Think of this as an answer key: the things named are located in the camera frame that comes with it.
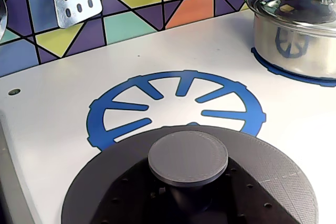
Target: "gray knob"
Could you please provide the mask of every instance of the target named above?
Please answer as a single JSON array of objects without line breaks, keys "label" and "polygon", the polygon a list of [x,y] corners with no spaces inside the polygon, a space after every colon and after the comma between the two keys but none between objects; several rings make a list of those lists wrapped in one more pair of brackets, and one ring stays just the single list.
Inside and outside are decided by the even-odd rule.
[{"label": "gray knob", "polygon": [[175,187],[204,186],[228,165],[228,152],[217,138],[198,131],[180,131],[157,140],[148,154],[152,173]]}]

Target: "geometric backsplash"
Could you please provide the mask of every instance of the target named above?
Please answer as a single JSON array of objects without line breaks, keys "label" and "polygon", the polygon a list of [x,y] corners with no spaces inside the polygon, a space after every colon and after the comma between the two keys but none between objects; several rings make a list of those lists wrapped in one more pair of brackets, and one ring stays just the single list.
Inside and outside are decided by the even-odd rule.
[{"label": "geometric backsplash", "polygon": [[5,0],[0,77],[79,52],[240,11],[244,0],[101,0],[101,14],[67,29],[53,0]]}]

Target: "metal pot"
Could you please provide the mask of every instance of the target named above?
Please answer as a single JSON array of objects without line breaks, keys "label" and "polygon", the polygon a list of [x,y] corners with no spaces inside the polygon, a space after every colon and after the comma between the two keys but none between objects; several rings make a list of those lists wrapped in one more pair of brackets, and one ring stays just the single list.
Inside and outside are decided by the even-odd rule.
[{"label": "metal pot", "polygon": [[255,13],[254,42],[272,65],[336,80],[336,0],[246,0]]}]

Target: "white surface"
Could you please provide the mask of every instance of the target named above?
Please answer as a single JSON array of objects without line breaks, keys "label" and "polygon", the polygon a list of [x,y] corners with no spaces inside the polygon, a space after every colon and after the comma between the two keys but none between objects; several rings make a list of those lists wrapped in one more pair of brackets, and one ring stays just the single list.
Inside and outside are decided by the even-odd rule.
[{"label": "white surface", "polygon": [[[334,218],[336,197],[333,184],[336,89],[268,72],[250,53],[252,46],[253,15],[244,11],[2,77],[0,121],[36,224],[60,224],[68,187],[99,153],[87,141],[86,119],[92,101],[131,77],[173,70],[212,73],[246,85],[266,113],[267,121],[258,137],[300,166],[316,192],[319,223],[329,224]],[[245,110],[234,94],[197,104],[196,97],[218,88],[213,83],[197,81],[188,95],[181,98],[174,95],[178,79],[156,80],[152,84],[164,99],[153,102],[136,89],[116,98],[149,104],[141,117],[125,111],[105,114],[107,129],[146,116],[152,119],[153,123],[124,135],[119,141],[137,132],[193,121],[235,130],[242,128],[244,122],[201,116],[203,109]],[[14,88],[20,88],[21,93],[8,96],[8,91]]]}]

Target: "blue burner graphic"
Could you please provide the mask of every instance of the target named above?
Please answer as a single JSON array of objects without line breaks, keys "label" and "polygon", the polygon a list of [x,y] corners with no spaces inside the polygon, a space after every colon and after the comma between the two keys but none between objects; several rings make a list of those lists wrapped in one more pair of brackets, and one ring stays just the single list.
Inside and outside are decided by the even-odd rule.
[{"label": "blue burner graphic", "polygon": [[[187,95],[188,90],[191,87],[195,78],[203,79],[218,83],[223,87],[196,98],[196,102],[205,103],[207,101],[234,92],[240,97],[246,108],[246,112],[203,110],[201,112],[201,115],[203,116],[244,120],[245,123],[243,128],[241,129],[241,132],[250,134],[252,136],[256,136],[258,134],[262,124],[266,121],[266,115],[262,111],[262,108],[256,97],[247,90],[246,86],[239,82],[231,81],[229,79],[221,76],[216,76],[214,74],[201,73],[193,70],[159,72],[147,74],[146,76],[133,77],[126,82],[123,82],[113,87],[105,94],[103,94],[100,98],[94,100],[91,103],[90,111],[87,117],[87,131],[89,134],[88,141],[90,142],[90,144],[94,147],[99,148],[100,150],[104,150],[105,148],[114,144],[114,140],[117,137],[123,136],[127,133],[130,133],[152,123],[152,120],[150,118],[143,118],[138,121],[130,122],[128,124],[107,131],[103,123],[103,116],[106,109],[146,111],[149,108],[148,105],[127,102],[115,102],[113,101],[113,99],[126,89],[136,86],[153,100],[160,100],[164,96],[149,82],[152,80],[172,77],[180,77],[180,82],[175,93],[175,95],[178,97],[184,97]],[[198,125],[198,123],[192,121],[188,125]]]}]

